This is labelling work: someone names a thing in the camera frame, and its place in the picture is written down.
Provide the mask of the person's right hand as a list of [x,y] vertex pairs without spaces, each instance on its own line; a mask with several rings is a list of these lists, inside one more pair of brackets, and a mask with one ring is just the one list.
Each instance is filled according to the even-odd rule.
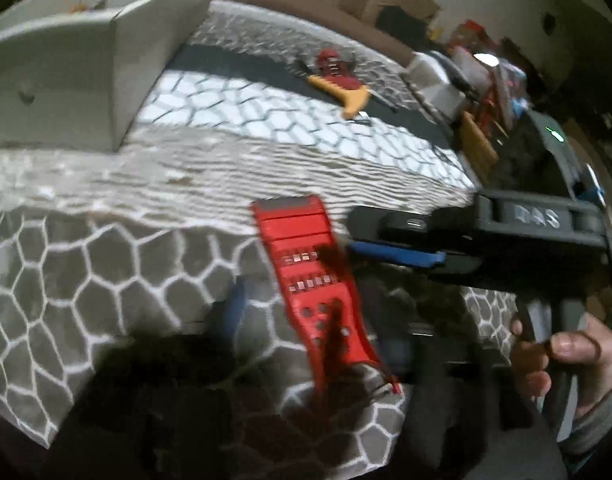
[[554,334],[545,344],[523,335],[519,315],[511,323],[515,343],[511,368],[520,391],[527,398],[545,396],[552,385],[547,367],[554,362],[571,365],[578,376],[576,418],[590,413],[612,391],[612,330],[592,314],[578,332]]

